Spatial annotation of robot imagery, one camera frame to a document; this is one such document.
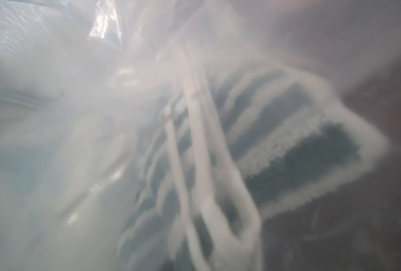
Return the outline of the clear plastic vacuum bag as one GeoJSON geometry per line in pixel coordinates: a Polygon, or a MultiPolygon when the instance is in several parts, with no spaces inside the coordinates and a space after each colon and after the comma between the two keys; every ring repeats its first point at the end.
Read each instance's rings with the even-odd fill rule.
{"type": "Polygon", "coordinates": [[[123,271],[166,86],[249,63],[315,74],[387,140],[267,222],[264,271],[401,271],[401,1],[0,1],[0,271],[123,271]]]}

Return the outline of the green white striped towel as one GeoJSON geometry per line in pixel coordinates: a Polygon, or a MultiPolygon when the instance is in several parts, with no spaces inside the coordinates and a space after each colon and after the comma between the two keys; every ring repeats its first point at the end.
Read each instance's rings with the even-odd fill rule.
{"type": "Polygon", "coordinates": [[[320,77],[280,64],[196,70],[136,137],[124,271],[263,271],[267,222],[355,182],[387,151],[320,77]]]}

